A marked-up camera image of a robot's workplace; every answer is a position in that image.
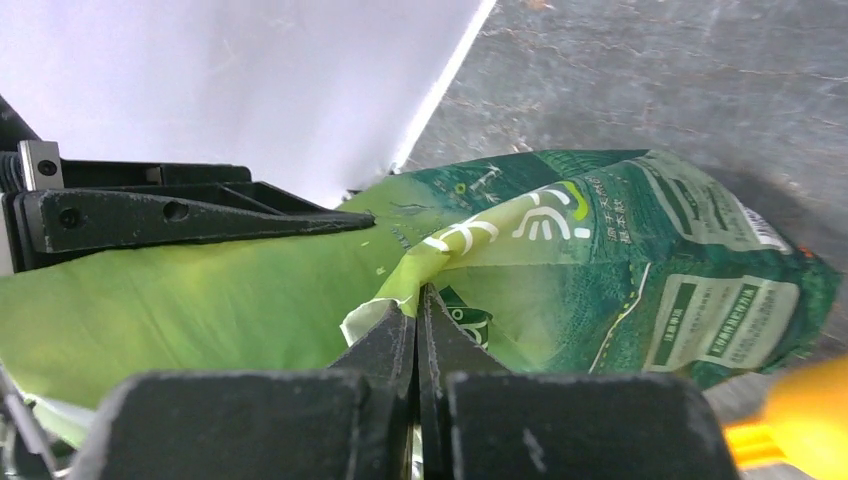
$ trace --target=logo on bag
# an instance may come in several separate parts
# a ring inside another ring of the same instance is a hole
[[[488,348],[489,321],[492,319],[492,314],[485,310],[469,307],[451,287],[441,290],[439,295],[442,296],[453,321],[471,335],[471,338],[481,347]]]
[[[518,228],[512,232],[513,238],[526,236],[529,240],[536,240],[540,238],[540,231],[541,238],[545,240],[553,240],[555,237],[569,240],[572,236],[585,239],[592,236],[592,231],[588,228],[577,227],[572,231],[565,215],[560,211],[561,207],[568,207],[572,204],[571,197],[568,195],[571,194],[577,203],[577,209],[573,210],[573,216],[575,220],[580,221],[589,214],[589,203],[586,202],[574,183],[565,181],[554,185],[558,184],[565,186],[566,191],[549,186],[523,196],[530,198],[535,207],[524,214]],[[553,206],[543,205],[544,199],[549,200],[549,202],[544,203],[552,203]]]

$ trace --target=yellow object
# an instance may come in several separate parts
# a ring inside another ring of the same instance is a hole
[[[848,355],[778,380],[759,414],[724,428],[740,469],[788,463],[848,480]]]

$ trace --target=yellow plastic handle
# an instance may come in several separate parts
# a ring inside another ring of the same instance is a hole
[[[789,463],[848,480],[848,355],[780,379],[759,415],[724,429],[740,469]]]

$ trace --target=concrete surface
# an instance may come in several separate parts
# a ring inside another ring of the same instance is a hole
[[[505,0],[407,168],[545,148],[663,148],[844,271],[845,0]],[[816,354],[848,351],[846,288]],[[772,378],[708,392],[722,420]],[[748,478],[808,478],[789,467]]]

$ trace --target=orange object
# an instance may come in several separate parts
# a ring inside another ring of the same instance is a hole
[[[760,413],[724,428],[740,469],[788,463],[848,480],[848,355],[778,380]]]

